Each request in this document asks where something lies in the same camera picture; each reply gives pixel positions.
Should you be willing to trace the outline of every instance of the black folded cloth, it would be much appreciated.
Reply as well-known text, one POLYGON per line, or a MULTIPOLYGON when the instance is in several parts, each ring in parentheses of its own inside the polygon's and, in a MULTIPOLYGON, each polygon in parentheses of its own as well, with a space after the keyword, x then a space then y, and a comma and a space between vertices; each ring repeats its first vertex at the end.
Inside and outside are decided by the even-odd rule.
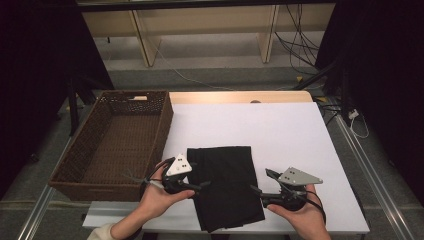
POLYGON ((194 197, 202 230, 210 233, 265 219, 261 200, 250 188, 258 186, 250 147, 190 148, 187 159, 196 163, 189 183, 211 181, 194 197))

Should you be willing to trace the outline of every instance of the sleeve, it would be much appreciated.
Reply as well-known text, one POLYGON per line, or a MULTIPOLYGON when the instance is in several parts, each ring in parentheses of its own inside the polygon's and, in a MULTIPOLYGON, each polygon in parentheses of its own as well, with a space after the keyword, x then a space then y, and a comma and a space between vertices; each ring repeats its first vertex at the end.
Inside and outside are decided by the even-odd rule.
POLYGON ((87 240, 116 240, 110 235, 110 229, 114 223, 105 224, 99 228, 95 228, 87 240))

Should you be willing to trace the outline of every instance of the brown wicker basket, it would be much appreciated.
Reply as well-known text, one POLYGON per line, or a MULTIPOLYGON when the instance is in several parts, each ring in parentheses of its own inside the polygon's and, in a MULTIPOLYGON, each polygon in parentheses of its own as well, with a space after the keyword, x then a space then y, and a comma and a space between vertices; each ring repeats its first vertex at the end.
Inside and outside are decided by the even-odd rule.
POLYGON ((77 201, 138 201, 161 161, 173 110, 166 91, 104 91, 50 178, 77 201))

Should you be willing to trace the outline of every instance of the gray floor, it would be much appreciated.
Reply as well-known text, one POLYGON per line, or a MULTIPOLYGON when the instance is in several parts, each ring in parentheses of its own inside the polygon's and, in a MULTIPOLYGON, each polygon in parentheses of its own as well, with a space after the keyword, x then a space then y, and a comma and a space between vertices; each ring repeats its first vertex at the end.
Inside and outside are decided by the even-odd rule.
MULTIPOLYGON (((282 36, 291 39, 293 34, 282 36)), ((319 44, 322 33, 311 33, 310 38, 319 44)), ((162 39, 161 54, 155 66, 146 68, 134 38, 95 39, 112 81, 117 89, 167 89, 169 91, 214 91, 221 87, 233 90, 284 90, 297 84, 296 77, 308 75, 293 70, 314 72, 292 58, 274 41, 271 61, 262 63, 254 34, 168 36, 162 39)), ((321 95, 318 82, 309 87, 314 95, 321 95)), ((89 107, 80 110, 84 116, 89 107)), ((51 172, 60 159, 69 140, 70 116, 67 103, 59 111, 61 119, 52 127, 37 154, 40 161, 27 164, 16 178, 9 192, 0 202, 1 239, 16 239, 36 200, 43 191, 51 172)), ((329 121, 326 112, 324 121, 329 121)), ((328 124, 346 175, 357 192, 365 211, 371 232, 365 239, 398 239, 386 213, 364 176, 351 146, 341 130, 340 118, 328 124)), ((355 123, 355 130, 365 134, 364 122, 355 123)), ((378 171, 379 177, 403 214, 406 224, 416 239, 424 239, 424 209, 413 196, 396 169, 388 164, 387 157, 370 130, 367 138, 358 138, 365 153, 378 171)), ((67 197, 55 192, 48 209, 38 225, 33 239, 85 239, 90 230, 84 229, 82 216, 89 203, 70 203, 67 197)), ((199 236, 186 237, 199 239, 199 236)), ((247 236, 237 239, 248 239, 247 236)), ((333 236, 333 239, 361 239, 361 236, 333 236)))

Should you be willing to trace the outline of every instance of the hand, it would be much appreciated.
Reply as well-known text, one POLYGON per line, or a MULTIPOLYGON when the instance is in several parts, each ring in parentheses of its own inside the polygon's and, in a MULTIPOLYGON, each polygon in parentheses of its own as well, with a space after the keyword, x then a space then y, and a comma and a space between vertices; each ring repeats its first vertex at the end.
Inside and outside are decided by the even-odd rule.
MULTIPOLYGON (((307 185, 306 190, 316 193, 314 185, 307 185)), ((320 204, 318 197, 314 194, 308 193, 308 199, 320 204)), ((289 211, 275 204, 269 204, 267 208, 287 219, 296 232, 305 240, 331 239, 325 228, 321 212, 310 203, 306 203, 302 209, 296 212, 289 211)))
MULTIPOLYGON (((152 179, 161 180, 164 166, 160 167, 152 179)), ((172 204, 194 195, 194 191, 186 190, 169 194, 164 189, 148 184, 137 208, 124 219, 112 226, 110 234, 114 239, 125 239, 134 234, 147 221, 162 215, 172 204)))

